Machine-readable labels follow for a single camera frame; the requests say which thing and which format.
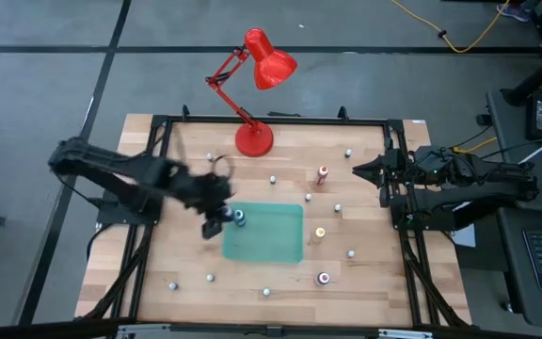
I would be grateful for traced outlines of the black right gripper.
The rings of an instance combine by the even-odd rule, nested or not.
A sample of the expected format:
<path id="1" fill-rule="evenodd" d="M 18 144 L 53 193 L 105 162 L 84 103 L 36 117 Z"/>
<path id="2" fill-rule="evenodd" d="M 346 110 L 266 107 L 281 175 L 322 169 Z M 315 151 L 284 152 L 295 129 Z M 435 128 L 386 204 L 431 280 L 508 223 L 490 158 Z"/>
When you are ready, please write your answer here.
<path id="1" fill-rule="evenodd" d="M 379 158 L 353 167 L 353 173 L 361 179 L 378 186 L 381 207 L 390 207 L 392 203 L 407 203 L 407 188 L 403 180 L 407 160 L 400 149 L 387 150 Z"/>

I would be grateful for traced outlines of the white paper sheet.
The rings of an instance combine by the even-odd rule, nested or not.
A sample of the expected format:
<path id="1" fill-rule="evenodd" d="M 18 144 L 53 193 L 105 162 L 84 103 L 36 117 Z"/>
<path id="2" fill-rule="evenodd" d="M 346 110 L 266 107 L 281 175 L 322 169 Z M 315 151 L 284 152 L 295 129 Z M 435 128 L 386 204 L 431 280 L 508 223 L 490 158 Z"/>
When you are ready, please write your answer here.
<path id="1" fill-rule="evenodd" d="M 476 238 L 474 225 L 470 224 L 463 229 L 451 232 L 451 239 L 458 246 L 475 248 Z"/>

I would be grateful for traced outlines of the black desk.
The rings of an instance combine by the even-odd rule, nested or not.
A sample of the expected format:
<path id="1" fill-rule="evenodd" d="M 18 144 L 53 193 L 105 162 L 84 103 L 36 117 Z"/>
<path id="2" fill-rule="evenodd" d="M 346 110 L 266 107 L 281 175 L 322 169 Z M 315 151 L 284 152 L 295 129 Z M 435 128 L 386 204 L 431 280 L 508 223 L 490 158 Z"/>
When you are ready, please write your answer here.
<path id="1" fill-rule="evenodd" d="M 499 145 L 503 150 L 502 159 L 508 163 L 518 163 L 542 147 L 542 141 L 530 144 L 526 138 L 526 106 L 508 104 L 500 91 L 492 90 L 486 94 L 488 111 L 493 120 Z M 531 202 L 518 202 L 519 208 L 542 211 L 542 152 L 530 159 L 534 163 L 534 176 L 537 178 L 539 194 Z"/>
<path id="2" fill-rule="evenodd" d="M 513 309 L 529 324 L 542 327 L 542 291 L 523 236 L 525 230 L 542 230 L 542 211 L 501 208 L 497 220 L 510 274 Z"/>

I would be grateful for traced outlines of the person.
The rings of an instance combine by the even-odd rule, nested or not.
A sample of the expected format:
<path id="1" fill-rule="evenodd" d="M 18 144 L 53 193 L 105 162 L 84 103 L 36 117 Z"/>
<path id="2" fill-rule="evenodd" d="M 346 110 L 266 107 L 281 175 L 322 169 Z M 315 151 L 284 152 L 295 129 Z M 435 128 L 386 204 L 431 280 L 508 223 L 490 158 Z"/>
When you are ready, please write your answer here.
<path id="1" fill-rule="evenodd" d="M 508 5 L 502 4 L 496 6 L 502 16 L 513 18 L 522 23 L 528 23 L 531 20 L 532 12 L 538 7 L 542 0 L 510 0 Z"/>

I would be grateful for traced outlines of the red desk lamp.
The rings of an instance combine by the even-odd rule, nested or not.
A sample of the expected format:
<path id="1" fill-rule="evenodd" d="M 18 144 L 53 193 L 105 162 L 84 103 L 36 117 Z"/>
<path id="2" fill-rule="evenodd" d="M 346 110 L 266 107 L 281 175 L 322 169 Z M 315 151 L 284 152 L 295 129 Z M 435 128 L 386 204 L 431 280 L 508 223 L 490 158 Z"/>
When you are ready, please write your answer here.
<path id="1" fill-rule="evenodd" d="M 253 79 L 258 90 L 267 90 L 284 83 L 297 68 L 296 60 L 277 49 L 259 27 L 250 28 L 242 46 L 235 47 L 218 70 L 205 78 L 205 83 L 243 120 L 236 130 L 235 146 L 248 157 L 261 157 L 269 153 L 274 144 L 272 129 L 256 120 L 223 90 L 224 84 L 249 59 L 254 61 Z"/>

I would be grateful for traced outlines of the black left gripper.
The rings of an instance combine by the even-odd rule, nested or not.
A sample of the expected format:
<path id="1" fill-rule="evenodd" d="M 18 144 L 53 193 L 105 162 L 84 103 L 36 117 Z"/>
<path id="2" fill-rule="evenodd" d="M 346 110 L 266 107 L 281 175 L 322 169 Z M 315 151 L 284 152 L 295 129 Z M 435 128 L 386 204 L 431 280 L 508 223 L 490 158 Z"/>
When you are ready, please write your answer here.
<path id="1" fill-rule="evenodd" d="M 227 200 L 232 196 L 230 177 L 210 171 L 192 175 L 186 165 L 172 171 L 172 197 L 183 203 L 185 209 L 194 208 L 204 215 L 201 235 L 212 239 L 223 230 L 222 211 L 232 210 Z"/>

